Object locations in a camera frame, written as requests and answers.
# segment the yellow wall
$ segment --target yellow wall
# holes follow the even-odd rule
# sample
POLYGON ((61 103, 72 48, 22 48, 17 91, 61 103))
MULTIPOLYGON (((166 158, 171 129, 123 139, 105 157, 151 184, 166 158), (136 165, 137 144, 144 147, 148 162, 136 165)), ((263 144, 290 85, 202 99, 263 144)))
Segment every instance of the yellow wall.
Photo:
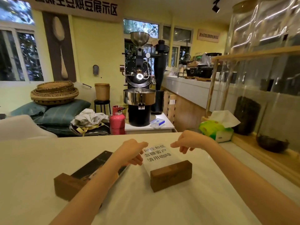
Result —
MULTIPOLYGON (((126 2, 125 18, 139 19, 156 23, 171 24, 172 15, 169 12, 160 11, 159 14, 152 11, 145 11, 140 15, 136 11, 137 3, 126 2)), ((36 24, 36 40, 39 56, 43 66, 43 74, 47 81, 53 80, 52 69, 47 47, 47 39, 44 30, 43 17, 40 11, 33 10, 33 17, 36 24)), ((124 36, 122 23, 101 22, 88 18, 70 16, 70 29, 74 48, 74 58, 77 71, 77 79, 81 83, 94 86, 94 83, 109 83, 111 106, 123 104, 123 85, 125 77, 119 71, 119 65, 124 64, 124 36), (92 73, 93 65, 99 66, 99 76, 92 73)), ((227 25, 215 23, 203 23, 200 20, 183 21, 174 16, 175 26, 193 29, 193 43, 191 56, 197 52, 224 52, 227 25), (221 32, 219 43, 212 43, 197 40, 198 29, 207 29, 221 32)), ((0 111, 11 111, 27 102, 30 102, 29 93, 36 84, 31 83, 22 87, 0 88, 0 111)), ((92 88, 89 96, 79 98, 92 103, 95 99, 95 90, 92 88)))

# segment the ceiling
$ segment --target ceiling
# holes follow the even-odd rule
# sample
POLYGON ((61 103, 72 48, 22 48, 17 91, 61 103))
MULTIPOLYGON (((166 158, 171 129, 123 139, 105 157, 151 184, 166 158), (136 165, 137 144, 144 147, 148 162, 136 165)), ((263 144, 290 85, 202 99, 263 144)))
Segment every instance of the ceiling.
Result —
POLYGON ((168 11, 177 14, 183 20, 202 19, 204 21, 213 21, 229 24, 232 15, 232 6, 243 0, 220 0, 218 7, 220 11, 215 13, 212 10, 215 0, 129 0, 138 3, 147 3, 151 5, 149 11, 159 13, 168 11))

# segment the white chair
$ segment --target white chair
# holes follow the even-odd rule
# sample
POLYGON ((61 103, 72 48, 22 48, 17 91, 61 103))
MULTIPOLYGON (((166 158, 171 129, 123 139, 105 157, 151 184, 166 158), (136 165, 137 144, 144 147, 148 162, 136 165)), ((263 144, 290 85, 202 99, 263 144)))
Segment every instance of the white chair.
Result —
POLYGON ((0 120, 0 141, 38 138, 57 138, 57 136, 38 127, 28 115, 0 120))

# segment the spotlight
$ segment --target spotlight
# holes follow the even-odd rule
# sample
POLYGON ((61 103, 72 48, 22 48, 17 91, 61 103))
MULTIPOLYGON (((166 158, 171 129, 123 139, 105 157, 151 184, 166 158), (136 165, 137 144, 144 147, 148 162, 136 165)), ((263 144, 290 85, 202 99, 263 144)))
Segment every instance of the spotlight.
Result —
POLYGON ((215 12, 215 13, 218 13, 220 11, 220 8, 217 6, 217 4, 219 3, 220 0, 215 0, 213 2, 214 6, 212 7, 212 10, 215 12))
POLYGON ((217 5, 214 5, 212 7, 212 10, 215 12, 215 13, 218 13, 220 11, 220 8, 217 6, 217 5))

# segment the forearm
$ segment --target forearm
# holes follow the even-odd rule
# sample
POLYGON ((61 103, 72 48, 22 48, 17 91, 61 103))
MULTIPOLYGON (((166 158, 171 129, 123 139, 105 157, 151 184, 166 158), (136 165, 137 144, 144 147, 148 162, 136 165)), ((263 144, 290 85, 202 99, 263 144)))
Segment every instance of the forearm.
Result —
POLYGON ((118 159, 112 155, 50 225, 90 225, 120 166, 118 159))
POLYGON ((300 224, 300 208, 216 142, 205 150, 263 225, 300 224))

